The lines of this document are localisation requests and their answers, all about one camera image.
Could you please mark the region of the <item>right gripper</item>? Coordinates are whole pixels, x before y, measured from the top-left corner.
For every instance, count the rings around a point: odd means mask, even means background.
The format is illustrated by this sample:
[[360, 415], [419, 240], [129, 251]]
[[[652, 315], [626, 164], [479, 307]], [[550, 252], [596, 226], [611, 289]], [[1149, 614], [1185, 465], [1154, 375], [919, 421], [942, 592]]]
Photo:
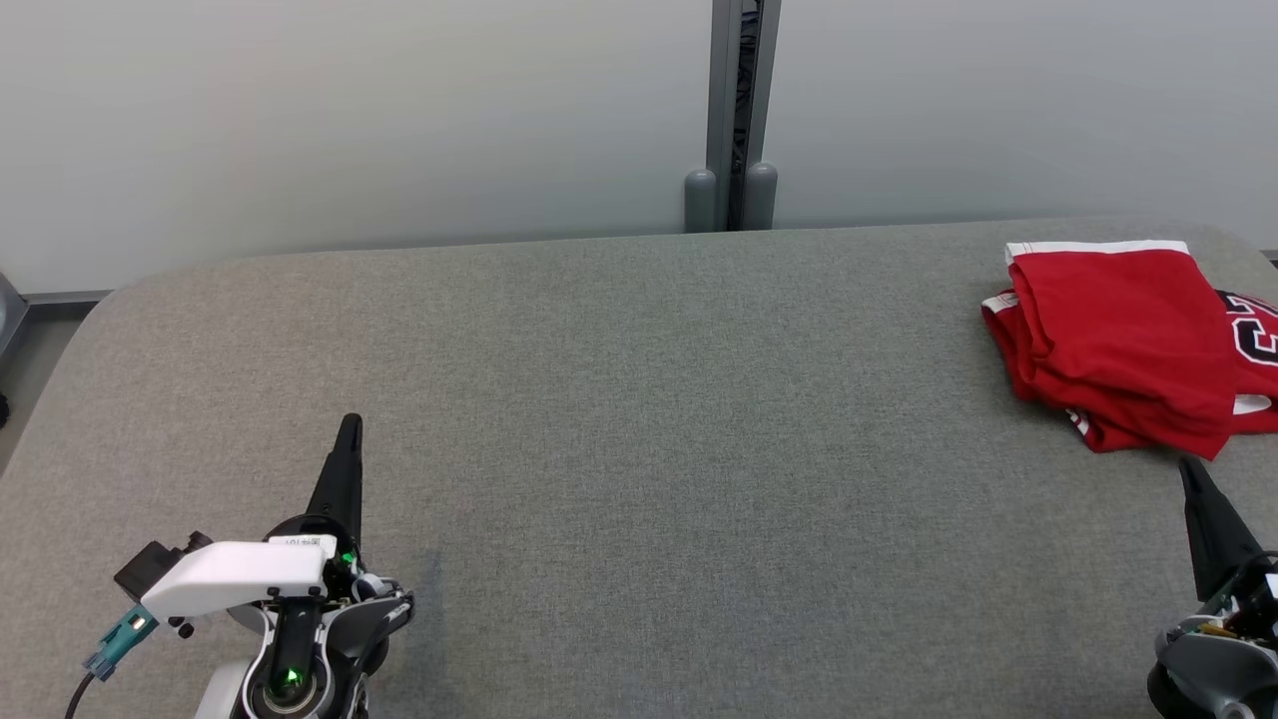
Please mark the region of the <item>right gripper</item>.
[[1172, 642], [1209, 633], [1243, 642], [1278, 642], [1278, 550], [1260, 543], [1195, 456], [1180, 458], [1194, 587], [1203, 607], [1157, 633]]

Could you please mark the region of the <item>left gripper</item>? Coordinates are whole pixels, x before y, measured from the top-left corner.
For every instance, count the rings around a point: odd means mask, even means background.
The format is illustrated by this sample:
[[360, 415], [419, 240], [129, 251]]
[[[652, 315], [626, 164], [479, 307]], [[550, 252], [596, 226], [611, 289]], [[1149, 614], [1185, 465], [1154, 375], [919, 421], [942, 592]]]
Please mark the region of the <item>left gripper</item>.
[[412, 619], [412, 591], [396, 579], [368, 570], [360, 550], [363, 524], [363, 418], [348, 412], [325, 457], [303, 515], [266, 533], [268, 543], [320, 543], [323, 547], [325, 647], [366, 651]]

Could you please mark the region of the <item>red white jersey shorts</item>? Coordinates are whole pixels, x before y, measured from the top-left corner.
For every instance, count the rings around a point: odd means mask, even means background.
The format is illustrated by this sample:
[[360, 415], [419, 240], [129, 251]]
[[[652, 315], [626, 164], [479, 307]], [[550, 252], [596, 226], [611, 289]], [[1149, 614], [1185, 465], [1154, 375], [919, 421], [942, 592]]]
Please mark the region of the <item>red white jersey shorts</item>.
[[1019, 375], [1089, 427], [1215, 458], [1232, 435], [1235, 346], [1183, 241], [1005, 246], [1028, 336]]

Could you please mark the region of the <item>grey double partition post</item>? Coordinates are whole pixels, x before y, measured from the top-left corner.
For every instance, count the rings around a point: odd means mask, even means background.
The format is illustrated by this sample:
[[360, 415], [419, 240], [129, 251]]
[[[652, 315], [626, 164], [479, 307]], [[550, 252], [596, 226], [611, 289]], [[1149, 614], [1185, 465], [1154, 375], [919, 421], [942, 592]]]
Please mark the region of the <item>grey double partition post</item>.
[[783, 0], [711, 1], [705, 161], [684, 181], [684, 229], [768, 231], [780, 170], [763, 149]]

